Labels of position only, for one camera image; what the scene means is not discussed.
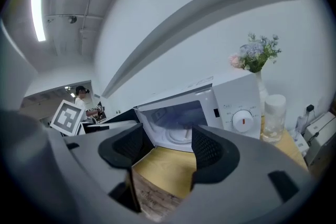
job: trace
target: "electrical outlet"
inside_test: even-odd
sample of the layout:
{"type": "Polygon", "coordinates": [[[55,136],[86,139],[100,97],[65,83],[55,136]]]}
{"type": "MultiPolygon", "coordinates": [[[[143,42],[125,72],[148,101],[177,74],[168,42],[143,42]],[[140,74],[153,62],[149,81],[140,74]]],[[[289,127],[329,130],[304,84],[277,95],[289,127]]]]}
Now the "electrical outlet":
{"type": "Polygon", "coordinates": [[[307,115],[308,112],[307,112],[307,106],[309,106],[310,104],[306,104],[303,108],[303,116],[307,115]]]}

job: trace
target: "ceiling light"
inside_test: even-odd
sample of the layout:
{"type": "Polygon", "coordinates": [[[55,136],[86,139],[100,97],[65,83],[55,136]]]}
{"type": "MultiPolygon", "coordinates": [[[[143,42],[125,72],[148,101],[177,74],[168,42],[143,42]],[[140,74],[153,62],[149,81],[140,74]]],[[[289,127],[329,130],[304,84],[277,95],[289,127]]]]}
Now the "ceiling light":
{"type": "Polygon", "coordinates": [[[33,23],[38,41],[45,41],[46,37],[43,31],[41,0],[31,0],[31,11],[33,15],[33,23]]]}

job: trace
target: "white microwave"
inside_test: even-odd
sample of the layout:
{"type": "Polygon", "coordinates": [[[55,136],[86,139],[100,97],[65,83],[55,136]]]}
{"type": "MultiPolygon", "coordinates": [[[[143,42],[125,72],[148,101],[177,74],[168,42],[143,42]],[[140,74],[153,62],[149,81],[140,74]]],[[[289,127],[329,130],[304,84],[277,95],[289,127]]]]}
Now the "white microwave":
{"type": "MultiPolygon", "coordinates": [[[[154,146],[192,152],[194,124],[260,137],[258,84],[255,75],[246,70],[235,69],[188,83],[133,110],[154,146]]],[[[122,114],[117,118],[129,120],[122,114]]]]}

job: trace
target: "microwave knob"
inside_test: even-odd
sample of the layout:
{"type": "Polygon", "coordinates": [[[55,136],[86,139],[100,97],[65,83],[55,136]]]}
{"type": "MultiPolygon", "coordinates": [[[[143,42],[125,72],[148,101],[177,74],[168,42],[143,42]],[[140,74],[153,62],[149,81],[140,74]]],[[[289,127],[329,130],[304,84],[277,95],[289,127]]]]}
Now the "microwave knob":
{"type": "Polygon", "coordinates": [[[237,131],[245,133],[252,128],[253,117],[248,110],[240,110],[233,115],[232,124],[237,131]]]}

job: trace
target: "person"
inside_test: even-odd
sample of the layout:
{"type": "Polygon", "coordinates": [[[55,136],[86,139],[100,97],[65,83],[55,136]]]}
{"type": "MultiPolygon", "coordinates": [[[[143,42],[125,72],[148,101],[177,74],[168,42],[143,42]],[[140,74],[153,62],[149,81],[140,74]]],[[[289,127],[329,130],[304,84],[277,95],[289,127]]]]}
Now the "person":
{"type": "MultiPolygon", "coordinates": [[[[85,110],[86,110],[86,107],[85,107],[85,102],[83,101],[83,99],[86,97],[87,92],[89,91],[85,89],[83,86],[76,87],[75,105],[81,108],[85,108],[85,110]]],[[[86,111],[86,113],[83,114],[81,121],[93,122],[93,120],[89,117],[97,113],[100,113],[100,112],[101,111],[99,109],[95,109],[93,111],[86,111]]]]}

